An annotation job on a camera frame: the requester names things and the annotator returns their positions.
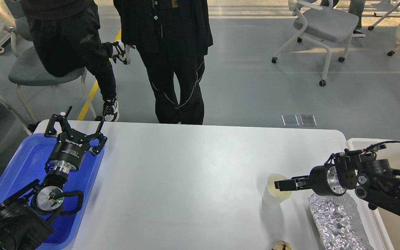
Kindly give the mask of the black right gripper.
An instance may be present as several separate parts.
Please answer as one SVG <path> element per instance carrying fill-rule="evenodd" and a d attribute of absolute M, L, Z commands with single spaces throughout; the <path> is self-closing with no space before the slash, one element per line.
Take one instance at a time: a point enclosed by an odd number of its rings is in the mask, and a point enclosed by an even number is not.
<path fill-rule="evenodd" d="M 316 166 L 310 171 L 309 176 L 275 181 L 274 185 L 280 191 L 299 191 L 311 188 L 314 193 L 321 196 L 339 197 L 347 191 L 339 183 L 335 166 Z"/>

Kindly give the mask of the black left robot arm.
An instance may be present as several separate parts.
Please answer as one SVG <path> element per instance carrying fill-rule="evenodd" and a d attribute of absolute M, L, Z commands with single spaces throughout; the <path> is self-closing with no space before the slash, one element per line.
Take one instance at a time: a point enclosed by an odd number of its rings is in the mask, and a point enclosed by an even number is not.
<path fill-rule="evenodd" d="M 44 135 L 22 141 L 0 178 L 0 250 L 62 250 L 87 206 L 107 137 L 71 127 L 71 108 L 51 116 Z"/>

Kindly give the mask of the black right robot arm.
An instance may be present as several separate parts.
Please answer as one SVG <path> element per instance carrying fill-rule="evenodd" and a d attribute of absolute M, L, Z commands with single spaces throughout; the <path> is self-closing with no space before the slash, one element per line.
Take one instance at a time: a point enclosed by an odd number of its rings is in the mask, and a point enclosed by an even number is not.
<path fill-rule="evenodd" d="M 333 153 L 308 175 L 275 181 L 275 188 L 280 191 L 311 189 L 317 195 L 337 197 L 354 190 L 358 198 L 368 202 L 371 210 L 380 207 L 400 216 L 400 169 L 391 168 L 387 159 L 377 159 L 377 152 L 392 142 L 381 141 L 363 149 Z"/>

